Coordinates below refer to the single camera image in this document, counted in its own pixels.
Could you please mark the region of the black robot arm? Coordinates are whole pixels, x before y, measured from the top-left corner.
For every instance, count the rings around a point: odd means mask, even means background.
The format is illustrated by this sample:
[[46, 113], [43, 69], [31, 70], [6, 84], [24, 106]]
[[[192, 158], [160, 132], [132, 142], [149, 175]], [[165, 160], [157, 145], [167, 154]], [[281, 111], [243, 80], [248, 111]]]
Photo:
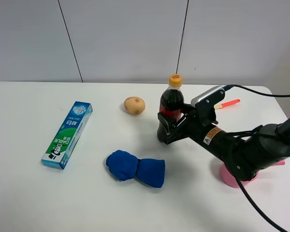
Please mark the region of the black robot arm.
[[164, 128], [161, 141], [168, 145], [190, 138], [221, 160], [240, 181], [250, 181], [258, 171], [290, 157], [290, 118], [282, 124], [225, 132], [217, 127], [213, 107], [184, 104], [183, 113], [179, 120], [158, 113]]

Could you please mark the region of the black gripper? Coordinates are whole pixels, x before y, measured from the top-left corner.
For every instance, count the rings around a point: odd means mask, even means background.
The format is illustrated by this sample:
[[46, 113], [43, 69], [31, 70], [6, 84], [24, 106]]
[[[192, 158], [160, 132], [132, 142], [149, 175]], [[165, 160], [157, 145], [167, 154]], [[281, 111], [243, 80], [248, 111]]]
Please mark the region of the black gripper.
[[183, 104], [182, 113], [181, 119], [158, 113], [157, 137], [161, 143], [169, 145], [190, 138], [207, 151], [226, 151], [225, 131], [214, 123], [204, 126], [196, 109], [190, 104]]

